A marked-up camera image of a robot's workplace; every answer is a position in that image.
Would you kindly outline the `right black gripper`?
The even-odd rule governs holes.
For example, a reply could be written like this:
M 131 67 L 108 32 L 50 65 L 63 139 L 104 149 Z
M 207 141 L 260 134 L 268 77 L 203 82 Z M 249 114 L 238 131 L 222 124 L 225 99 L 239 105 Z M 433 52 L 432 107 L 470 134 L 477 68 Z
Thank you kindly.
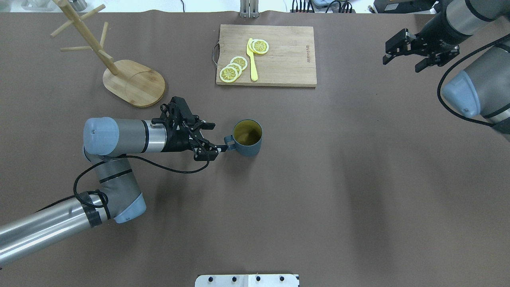
M 386 41 L 382 64 L 386 65 L 395 57 L 413 53 L 425 57 L 415 65 L 416 73 L 427 67 L 442 67 L 460 54 L 459 38 L 446 34 L 414 35 L 404 28 Z

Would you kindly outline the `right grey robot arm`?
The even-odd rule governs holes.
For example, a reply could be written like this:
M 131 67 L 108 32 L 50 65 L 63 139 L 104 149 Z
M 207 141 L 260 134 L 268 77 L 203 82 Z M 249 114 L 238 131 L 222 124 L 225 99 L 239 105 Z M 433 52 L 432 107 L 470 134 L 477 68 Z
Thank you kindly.
M 452 0 L 416 34 L 404 28 L 385 43 L 383 64 L 395 57 L 420 55 L 415 71 L 442 67 L 459 54 L 459 45 L 496 21 L 509 16 L 508 0 Z M 454 116 L 490 127 L 509 139 L 509 36 L 505 35 L 464 56 L 452 65 L 483 54 L 448 83 L 444 73 L 437 87 L 441 105 Z

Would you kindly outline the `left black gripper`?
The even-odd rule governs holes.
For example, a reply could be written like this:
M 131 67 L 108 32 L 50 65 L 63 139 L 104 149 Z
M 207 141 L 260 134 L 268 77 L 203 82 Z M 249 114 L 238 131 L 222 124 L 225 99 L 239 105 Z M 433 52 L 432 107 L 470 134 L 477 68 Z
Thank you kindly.
M 228 145 L 215 145 L 199 134 L 202 130 L 213 130 L 216 124 L 195 118 L 184 98 L 174 96 L 168 104 L 162 104 L 160 110 L 160 117 L 153 118 L 151 123 L 162 124 L 166 131 L 162 152 L 191 150 L 195 161 L 214 161 L 221 152 L 228 150 Z

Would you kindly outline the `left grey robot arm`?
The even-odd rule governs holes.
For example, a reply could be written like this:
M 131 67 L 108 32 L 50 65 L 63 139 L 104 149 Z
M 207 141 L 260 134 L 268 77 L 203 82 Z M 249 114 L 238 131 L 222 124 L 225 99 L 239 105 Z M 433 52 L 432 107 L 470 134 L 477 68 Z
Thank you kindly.
M 73 182 L 73 194 L 1 227 L 1 266 L 95 228 L 113 219 L 125 223 L 146 211 L 143 193 L 130 164 L 137 159 L 177 174 L 178 170 L 142 157 L 144 153 L 190 151 L 195 161 L 209 163 L 227 150 L 206 139 L 215 128 L 190 111 L 184 98 L 174 96 L 150 120 L 90 118 L 84 124 L 82 153 L 90 163 Z

